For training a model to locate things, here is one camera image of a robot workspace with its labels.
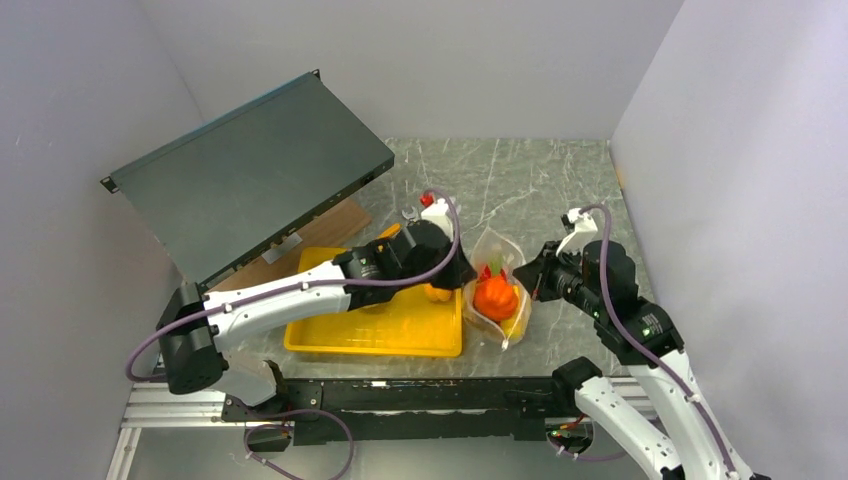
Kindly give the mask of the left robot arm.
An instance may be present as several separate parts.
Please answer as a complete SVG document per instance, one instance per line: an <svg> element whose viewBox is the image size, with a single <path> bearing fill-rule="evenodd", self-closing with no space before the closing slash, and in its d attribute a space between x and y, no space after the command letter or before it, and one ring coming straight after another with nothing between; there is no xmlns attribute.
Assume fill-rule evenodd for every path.
<svg viewBox="0 0 848 480"><path fill-rule="evenodd" d="M475 277L461 243L437 224L420 220L265 284L211 293L195 283L182 285L156 324L164 380L175 395L227 391L237 374L225 353L251 336L317 315L388 303L418 285L456 290Z"/></svg>

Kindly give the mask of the clear polka dot zip bag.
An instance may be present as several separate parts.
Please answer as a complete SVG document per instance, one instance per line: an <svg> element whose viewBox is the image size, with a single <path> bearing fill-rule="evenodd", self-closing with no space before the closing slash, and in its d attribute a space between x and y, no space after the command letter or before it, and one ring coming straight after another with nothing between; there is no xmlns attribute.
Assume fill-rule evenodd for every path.
<svg viewBox="0 0 848 480"><path fill-rule="evenodd" d="M524 254L517 244L488 228L484 230L473 247L470 254L470 262L477 271L477 278L463 288L463 319L490 341L498 344L501 350L506 351L520 341L515 343L507 342L501 330L500 323L491 321L481 315L473 307L472 298L478 282L479 271L487 263L499 264L506 270L507 281L513 285L516 293L518 289L526 292L521 284L513 277L513 270L525 264Z"/></svg>

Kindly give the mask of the red bell pepper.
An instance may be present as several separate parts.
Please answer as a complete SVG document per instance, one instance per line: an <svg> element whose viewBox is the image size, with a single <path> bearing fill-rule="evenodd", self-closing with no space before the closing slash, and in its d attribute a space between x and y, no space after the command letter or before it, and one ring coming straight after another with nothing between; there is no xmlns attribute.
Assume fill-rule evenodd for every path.
<svg viewBox="0 0 848 480"><path fill-rule="evenodd" d="M507 272L506 270L499 264L487 263L478 274L478 281L485 282L494 278L501 278L502 280L507 280Z"/></svg>

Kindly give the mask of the yellow mango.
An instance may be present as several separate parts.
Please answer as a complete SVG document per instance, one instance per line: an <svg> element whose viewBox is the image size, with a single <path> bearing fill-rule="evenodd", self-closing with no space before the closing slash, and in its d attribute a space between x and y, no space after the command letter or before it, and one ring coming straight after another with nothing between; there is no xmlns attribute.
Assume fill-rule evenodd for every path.
<svg viewBox="0 0 848 480"><path fill-rule="evenodd" d="M513 315L500 322L501 330L509 343L523 339L532 312L532 301L524 290L517 290L519 304Z"/></svg>

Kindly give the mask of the orange pumpkin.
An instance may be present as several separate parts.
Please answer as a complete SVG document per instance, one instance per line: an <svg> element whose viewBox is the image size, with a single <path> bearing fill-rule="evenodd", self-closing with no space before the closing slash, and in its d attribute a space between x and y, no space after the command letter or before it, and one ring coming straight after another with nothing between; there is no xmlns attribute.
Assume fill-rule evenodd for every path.
<svg viewBox="0 0 848 480"><path fill-rule="evenodd" d="M511 283L502 276L496 276L477 282L472 304L481 315L500 323L517 311L519 297Z"/></svg>

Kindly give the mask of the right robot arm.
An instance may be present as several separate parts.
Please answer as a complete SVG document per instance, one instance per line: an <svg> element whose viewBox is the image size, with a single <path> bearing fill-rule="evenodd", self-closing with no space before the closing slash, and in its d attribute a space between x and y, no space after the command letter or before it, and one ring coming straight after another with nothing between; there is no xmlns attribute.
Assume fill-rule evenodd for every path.
<svg viewBox="0 0 848 480"><path fill-rule="evenodd" d="M758 478L714 419L671 318L640 294L625 248L599 240L581 254L557 254L556 247L546 243L514 277L532 299L562 300L593 320L602 344L645 392L661 425L627 403L586 357L553 372L555 409L586 414L652 479Z"/></svg>

